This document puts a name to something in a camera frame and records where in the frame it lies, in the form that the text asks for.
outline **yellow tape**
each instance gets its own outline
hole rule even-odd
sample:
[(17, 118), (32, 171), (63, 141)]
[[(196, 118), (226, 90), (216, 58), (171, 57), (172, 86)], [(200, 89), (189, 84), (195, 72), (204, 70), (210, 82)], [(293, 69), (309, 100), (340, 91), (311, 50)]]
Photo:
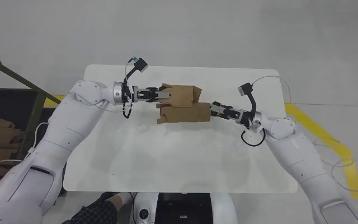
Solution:
[[(54, 95), (54, 97), (56, 97), (59, 100), (63, 100), (64, 96), (62, 96), (62, 95)], [(45, 108), (55, 108), (57, 105), (58, 105), (57, 103), (55, 103), (52, 100), (46, 98), (44, 107)]]
[[(351, 159), (353, 160), (352, 152), (342, 143), (338, 142), (331, 134), (329, 134), (326, 130), (324, 130), (321, 126), (319, 126), (315, 121), (313, 121), (309, 116), (304, 114), (300, 109), (298, 109), (295, 105), (286, 104), (286, 113), (292, 117), (295, 117), (297, 122), (302, 124), (309, 130), (312, 134), (314, 134), (317, 138), (319, 138), (324, 144), (330, 147), (339, 157), (343, 159)], [(343, 165), (348, 165), (352, 161), (346, 160), (343, 161)], [(346, 175), (347, 186), (349, 189), (358, 189), (358, 174), (356, 171), (355, 162), (348, 167), (344, 167), (344, 172)], [(358, 200), (358, 192), (351, 192), (352, 197)]]

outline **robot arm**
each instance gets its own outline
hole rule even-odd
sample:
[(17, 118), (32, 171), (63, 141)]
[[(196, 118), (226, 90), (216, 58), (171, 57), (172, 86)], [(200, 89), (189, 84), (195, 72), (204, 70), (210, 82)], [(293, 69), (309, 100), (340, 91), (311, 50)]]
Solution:
[[(249, 95), (249, 83), (239, 88)], [(235, 110), (218, 102), (211, 105), (211, 115), (235, 120), (253, 132), (265, 133), (265, 141), (275, 158), (302, 187), (312, 205), (315, 223), (358, 223), (358, 213), (339, 193), (337, 184), (322, 167), (312, 142), (288, 118), (268, 119), (257, 111)]]
[[(130, 73), (145, 68), (135, 66)], [(133, 86), (132, 92), (122, 82), (107, 87), (100, 82), (78, 81), (53, 112), (43, 139), (0, 180), (0, 223), (41, 223), (61, 190), (68, 157), (92, 132), (109, 103), (128, 102), (129, 94), (132, 102), (169, 98), (153, 87)]]

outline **cardboard box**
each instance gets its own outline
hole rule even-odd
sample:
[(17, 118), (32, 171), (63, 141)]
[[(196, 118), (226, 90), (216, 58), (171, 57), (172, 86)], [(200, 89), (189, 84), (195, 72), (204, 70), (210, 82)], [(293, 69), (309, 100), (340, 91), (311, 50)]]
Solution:
[[(17, 149), (2, 148), (0, 149), (0, 160), (10, 160), (11, 155), (16, 152)], [(14, 164), (15, 162), (13, 161), (1, 162), (1, 165), (14, 165)]]
[(10, 144), (10, 142), (20, 134), (20, 129), (0, 128), (0, 144)]
[(10, 144), (0, 144), (0, 149), (9, 148), (12, 150), (18, 150), (21, 146), (21, 143), (10, 143)]
[(15, 125), (12, 122), (0, 119), (0, 128), (15, 128)]
[(210, 104), (207, 102), (197, 102), (191, 108), (175, 108), (168, 104), (157, 104), (160, 108), (161, 118), (157, 119), (157, 124), (179, 123), (179, 122), (209, 122)]
[(199, 102), (201, 89), (196, 86), (168, 85), (163, 83), (166, 89), (162, 92), (170, 92), (169, 99), (159, 99), (162, 104), (160, 118), (157, 124), (179, 122), (209, 122), (210, 104)]
[(163, 83), (162, 86), (166, 89), (161, 92), (169, 92), (169, 99), (158, 99), (163, 104), (169, 104), (174, 107), (190, 108), (193, 107), (193, 103), (199, 101), (201, 89), (196, 86), (180, 86), (180, 85), (168, 85)]

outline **plaid shirt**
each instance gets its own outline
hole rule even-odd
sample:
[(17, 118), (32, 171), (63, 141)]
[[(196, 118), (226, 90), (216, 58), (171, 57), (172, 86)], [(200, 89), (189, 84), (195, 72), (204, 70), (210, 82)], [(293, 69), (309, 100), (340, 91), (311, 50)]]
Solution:
[(70, 220), (62, 224), (116, 224), (117, 209), (112, 202), (107, 201), (113, 195), (113, 192), (104, 192), (98, 200), (82, 207)]

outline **person's arm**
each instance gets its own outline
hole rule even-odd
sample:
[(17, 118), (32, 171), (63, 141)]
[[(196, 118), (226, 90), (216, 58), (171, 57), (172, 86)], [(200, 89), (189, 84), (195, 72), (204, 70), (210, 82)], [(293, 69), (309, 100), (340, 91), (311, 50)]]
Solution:
[(113, 193), (105, 192), (101, 197), (87, 207), (82, 207), (70, 220), (63, 224), (116, 224), (118, 211), (123, 204), (127, 204), (131, 196), (127, 192)]

